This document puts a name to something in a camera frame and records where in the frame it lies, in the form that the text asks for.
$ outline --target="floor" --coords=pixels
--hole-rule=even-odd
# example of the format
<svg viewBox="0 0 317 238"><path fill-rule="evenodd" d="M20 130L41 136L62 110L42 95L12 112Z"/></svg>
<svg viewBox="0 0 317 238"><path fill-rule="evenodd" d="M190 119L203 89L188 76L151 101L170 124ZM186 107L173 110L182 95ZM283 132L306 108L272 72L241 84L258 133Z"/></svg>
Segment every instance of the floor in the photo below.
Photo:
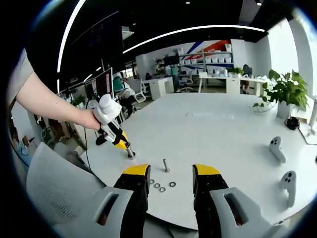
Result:
<svg viewBox="0 0 317 238"><path fill-rule="evenodd" d="M226 89L224 87L207 87L202 88L202 93L225 93ZM136 104L135 106L143 109L150 103L152 103L152 99L148 98L146 101ZM77 141L74 138L70 138L67 140L66 144L75 149L78 146ZM308 207L304 208L297 214L293 215L289 219L283 221L282 225L288 227L289 229L293 229L299 223L301 218L308 211ZM159 219L156 219L152 216L148 216L146 222L144 224L144 238L168 238L168 237L177 237L177 238L197 238L197 231L186 229L182 227L178 227L166 222L163 222Z"/></svg>

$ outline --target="white table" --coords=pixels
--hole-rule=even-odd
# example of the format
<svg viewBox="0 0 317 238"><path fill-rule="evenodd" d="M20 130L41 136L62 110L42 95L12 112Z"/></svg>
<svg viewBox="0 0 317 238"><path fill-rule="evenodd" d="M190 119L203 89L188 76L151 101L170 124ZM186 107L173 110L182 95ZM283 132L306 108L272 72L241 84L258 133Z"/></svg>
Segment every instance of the white table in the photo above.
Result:
<svg viewBox="0 0 317 238"><path fill-rule="evenodd" d="M145 80L143 81L143 83L148 83L150 85L150 91L153 100L156 100L164 96L166 93L174 92L174 84L172 77Z"/></svg>
<svg viewBox="0 0 317 238"><path fill-rule="evenodd" d="M257 202L264 218L274 224L313 200L317 192L317 146L307 145L299 131L289 130L277 119L277 107L267 113L249 108L260 101L254 95L168 94L122 124L136 152L134 160L106 142L88 150L91 168L104 183L113 186L127 167L150 164L151 178L166 191L161 193L150 185L148 213L197 229L192 165L213 166L229 187L239 188ZM279 164L268 148L277 135L282 137L288 157L285 165ZM170 173L164 172L163 159L167 159ZM292 208L287 208L287 192L278 186L289 170L295 170L298 178ZM171 181L177 183L176 187L169 187Z"/></svg>
<svg viewBox="0 0 317 238"><path fill-rule="evenodd" d="M261 85L263 83L269 83L271 84L271 81L269 79L256 79L256 78L245 78L245 77L215 77L212 75L207 75L207 73L200 73L199 74L199 89L198 92L201 92L202 89L202 83L203 79L225 79L226 80L226 93L230 95L239 95L240 94L240 81L250 81L250 82L256 82L256 88L255 88L255 95L259 96L261 94Z"/></svg>

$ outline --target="white desk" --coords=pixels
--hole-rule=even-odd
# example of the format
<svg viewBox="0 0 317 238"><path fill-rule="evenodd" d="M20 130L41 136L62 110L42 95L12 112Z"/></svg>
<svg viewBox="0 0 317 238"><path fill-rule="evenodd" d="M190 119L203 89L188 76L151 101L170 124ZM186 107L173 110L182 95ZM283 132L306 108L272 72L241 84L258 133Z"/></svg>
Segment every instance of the white desk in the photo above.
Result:
<svg viewBox="0 0 317 238"><path fill-rule="evenodd" d="M150 85L150 91L153 100L156 100L164 96L166 93L174 92L174 84L172 77L145 80L143 81L143 83L148 83Z"/></svg>
<svg viewBox="0 0 317 238"><path fill-rule="evenodd" d="M256 82L256 96L260 96L261 93L261 85L263 83L271 83L271 81L268 80L263 80L263 79L256 79L256 78L245 78L245 77L215 77L211 75L207 76L199 76L200 81L199 81L199 89L198 92L201 92L202 89L202 82L203 79L225 79L226 80L226 93L230 95L239 95L240 94L240 81L245 80L245 81L250 81L250 82Z"/></svg>
<svg viewBox="0 0 317 238"><path fill-rule="evenodd" d="M307 145L299 131L289 130L277 119L277 107L267 113L254 113L249 106L260 101L254 95L168 94L122 124L136 152L134 160L106 142L88 150L91 168L113 186L127 167L150 164L151 178L166 191L159 192L150 185L148 213L197 229L192 165L213 166L229 187L239 188L257 202L263 216L274 224L313 200L317 192L317 146ZM277 135L282 137L288 157L285 165L279 164L268 148ZM164 172L163 159L167 159L171 172ZM289 170L295 170L298 178L292 208L287 208L287 192L278 186ZM169 187L171 181L176 187Z"/></svg>

